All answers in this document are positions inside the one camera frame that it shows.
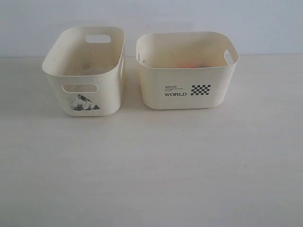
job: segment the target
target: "basket handle hole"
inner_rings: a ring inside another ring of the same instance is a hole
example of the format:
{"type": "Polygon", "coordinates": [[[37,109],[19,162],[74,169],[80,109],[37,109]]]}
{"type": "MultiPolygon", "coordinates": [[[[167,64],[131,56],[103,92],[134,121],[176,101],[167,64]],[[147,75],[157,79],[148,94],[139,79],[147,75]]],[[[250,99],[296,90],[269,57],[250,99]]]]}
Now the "basket handle hole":
{"type": "Polygon", "coordinates": [[[62,88],[67,93],[94,93],[98,91],[95,84],[63,84],[62,88]]]}
{"type": "Polygon", "coordinates": [[[85,41],[90,44],[108,44],[112,39],[109,35],[86,35],[85,41]]]}
{"type": "Polygon", "coordinates": [[[225,51],[225,53],[224,53],[224,58],[225,58],[226,63],[227,63],[228,65],[234,64],[233,59],[232,59],[232,56],[231,56],[231,53],[229,52],[229,50],[226,50],[226,51],[225,51]]]}

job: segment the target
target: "rectangular basket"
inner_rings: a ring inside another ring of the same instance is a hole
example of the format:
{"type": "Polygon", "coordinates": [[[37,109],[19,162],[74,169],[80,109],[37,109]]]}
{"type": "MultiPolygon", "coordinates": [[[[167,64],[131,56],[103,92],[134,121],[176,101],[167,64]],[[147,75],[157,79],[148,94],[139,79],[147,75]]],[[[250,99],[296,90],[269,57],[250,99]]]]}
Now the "rectangular basket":
{"type": "Polygon", "coordinates": [[[141,36],[136,59],[148,107],[190,109],[222,103],[239,56],[222,34],[189,32],[141,36]]]}
{"type": "Polygon", "coordinates": [[[67,114],[105,116],[120,108],[124,39],[116,27],[74,27],[60,35],[42,68],[67,114]]]}

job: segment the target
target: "white plastic bin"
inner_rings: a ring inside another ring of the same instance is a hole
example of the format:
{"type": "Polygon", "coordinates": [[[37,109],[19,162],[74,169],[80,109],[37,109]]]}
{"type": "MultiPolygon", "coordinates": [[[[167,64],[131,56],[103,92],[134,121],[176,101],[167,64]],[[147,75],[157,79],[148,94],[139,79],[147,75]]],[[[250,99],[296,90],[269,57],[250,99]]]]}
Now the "white plastic bin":
{"type": "Polygon", "coordinates": [[[148,107],[190,109],[222,103],[239,56],[222,34],[189,32],[143,35],[136,58],[148,107]]]}
{"type": "Polygon", "coordinates": [[[63,32],[43,65],[63,110],[105,116],[122,101],[124,32],[116,27],[74,27],[63,32]]]}

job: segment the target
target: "black and white checkered logo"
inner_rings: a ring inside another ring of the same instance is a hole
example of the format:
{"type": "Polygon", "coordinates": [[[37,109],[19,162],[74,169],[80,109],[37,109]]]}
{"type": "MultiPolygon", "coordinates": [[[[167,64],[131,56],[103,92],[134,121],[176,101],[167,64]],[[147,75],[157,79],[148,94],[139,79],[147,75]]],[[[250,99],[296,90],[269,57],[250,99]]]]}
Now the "black and white checkered logo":
{"type": "Polygon", "coordinates": [[[193,85],[191,88],[191,96],[209,95],[210,85],[193,85]]]}

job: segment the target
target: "white table surface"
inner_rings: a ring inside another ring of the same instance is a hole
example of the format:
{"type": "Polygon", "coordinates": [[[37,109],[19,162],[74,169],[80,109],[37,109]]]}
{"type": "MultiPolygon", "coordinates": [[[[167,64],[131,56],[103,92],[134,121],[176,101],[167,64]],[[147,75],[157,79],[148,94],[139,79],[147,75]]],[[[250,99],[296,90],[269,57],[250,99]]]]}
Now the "white table surface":
{"type": "Polygon", "coordinates": [[[0,59],[1,227],[302,227],[303,55],[242,56],[223,104],[60,108],[42,58],[0,59]]]}

